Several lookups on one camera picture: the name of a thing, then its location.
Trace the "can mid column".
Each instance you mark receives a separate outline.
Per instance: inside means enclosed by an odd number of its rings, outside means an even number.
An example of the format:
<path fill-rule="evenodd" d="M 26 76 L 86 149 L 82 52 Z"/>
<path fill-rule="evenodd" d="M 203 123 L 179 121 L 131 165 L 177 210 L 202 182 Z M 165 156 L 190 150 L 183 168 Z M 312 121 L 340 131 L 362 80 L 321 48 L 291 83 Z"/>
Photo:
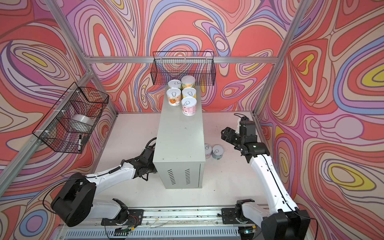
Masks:
<path fill-rule="evenodd" d="M 179 106 L 182 101 L 182 92 L 177 88 L 170 88 L 166 91 L 168 103 L 171 106 Z"/>

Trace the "yellow label can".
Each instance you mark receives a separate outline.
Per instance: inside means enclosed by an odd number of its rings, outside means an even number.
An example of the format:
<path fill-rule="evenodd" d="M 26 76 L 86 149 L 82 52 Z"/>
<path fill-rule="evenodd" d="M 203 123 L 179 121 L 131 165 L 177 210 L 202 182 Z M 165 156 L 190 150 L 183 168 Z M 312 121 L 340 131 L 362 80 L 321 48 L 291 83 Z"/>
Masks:
<path fill-rule="evenodd" d="M 183 95 L 183 98 L 187 98 L 187 97 L 196 98 L 197 97 L 197 91 L 195 88 L 187 87 L 187 88 L 184 88 L 182 90 L 182 95 Z"/>

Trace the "orange label can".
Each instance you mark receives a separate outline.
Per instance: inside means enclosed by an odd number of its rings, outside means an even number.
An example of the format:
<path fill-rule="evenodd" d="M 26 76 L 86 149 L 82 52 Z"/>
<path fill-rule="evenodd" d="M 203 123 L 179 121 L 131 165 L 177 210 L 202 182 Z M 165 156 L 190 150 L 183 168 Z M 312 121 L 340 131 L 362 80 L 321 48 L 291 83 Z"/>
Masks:
<path fill-rule="evenodd" d="M 182 88 L 194 88 L 196 85 L 196 79 L 194 76 L 186 75 L 181 79 Z"/>

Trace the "green label can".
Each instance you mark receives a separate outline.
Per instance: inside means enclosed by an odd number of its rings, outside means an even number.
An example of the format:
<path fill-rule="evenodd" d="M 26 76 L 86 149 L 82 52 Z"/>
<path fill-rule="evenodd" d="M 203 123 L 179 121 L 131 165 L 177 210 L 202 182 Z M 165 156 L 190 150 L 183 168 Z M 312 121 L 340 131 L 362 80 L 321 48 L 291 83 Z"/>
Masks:
<path fill-rule="evenodd" d="M 173 80 L 170 80 L 167 83 L 167 86 L 168 86 L 169 89 L 179 89 L 179 90 L 181 90 L 182 89 L 182 82 L 180 80 L 173 79 Z"/>

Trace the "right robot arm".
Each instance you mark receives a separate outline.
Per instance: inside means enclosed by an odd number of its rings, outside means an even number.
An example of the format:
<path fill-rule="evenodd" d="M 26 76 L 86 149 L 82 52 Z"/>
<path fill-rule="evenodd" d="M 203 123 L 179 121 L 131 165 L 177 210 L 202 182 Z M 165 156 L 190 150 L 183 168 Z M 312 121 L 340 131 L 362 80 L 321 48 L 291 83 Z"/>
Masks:
<path fill-rule="evenodd" d="M 266 240 L 305 239 L 311 217 L 306 210 L 299 209 L 285 189 L 268 148 L 257 141 L 255 122 L 242 117 L 238 129 L 225 128 L 221 138 L 233 145 L 256 172 L 269 207 L 266 210 L 252 199 L 238 200 L 231 216 L 241 224 L 252 222 L 260 227 Z"/>

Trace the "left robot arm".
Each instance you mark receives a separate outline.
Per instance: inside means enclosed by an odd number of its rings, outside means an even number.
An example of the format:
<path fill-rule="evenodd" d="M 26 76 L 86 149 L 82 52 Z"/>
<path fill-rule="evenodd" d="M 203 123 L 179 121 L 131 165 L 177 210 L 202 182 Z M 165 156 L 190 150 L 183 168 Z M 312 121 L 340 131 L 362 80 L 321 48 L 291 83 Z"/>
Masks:
<path fill-rule="evenodd" d="M 136 226 L 140 221 L 119 199 L 96 200 L 101 192 L 119 183 L 141 178 L 148 180 L 156 172 L 153 163 L 155 146 L 146 146 L 142 153 L 109 170 L 83 175 L 73 174 L 51 203 L 51 208 L 68 227 L 75 227 L 85 220 L 102 219 L 104 226 L 128 225 L 132 219 Z"/>

